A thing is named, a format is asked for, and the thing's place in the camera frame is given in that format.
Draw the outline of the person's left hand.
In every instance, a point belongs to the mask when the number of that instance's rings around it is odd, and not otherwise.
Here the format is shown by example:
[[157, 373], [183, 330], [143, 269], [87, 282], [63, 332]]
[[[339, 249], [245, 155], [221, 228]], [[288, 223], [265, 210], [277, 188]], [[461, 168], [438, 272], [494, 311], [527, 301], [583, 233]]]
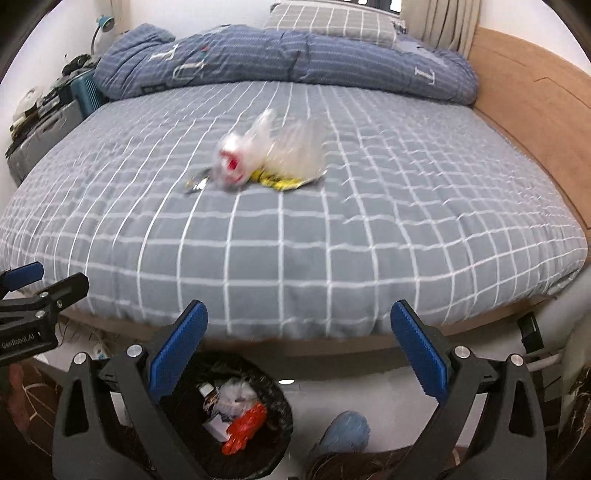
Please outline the person's left hand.
[[42, 373], [30, 362], [1, 368], [1, 403], [17, 430], [36, 446], [47, 443], [52, 433], [54, 411], [49, 392]]

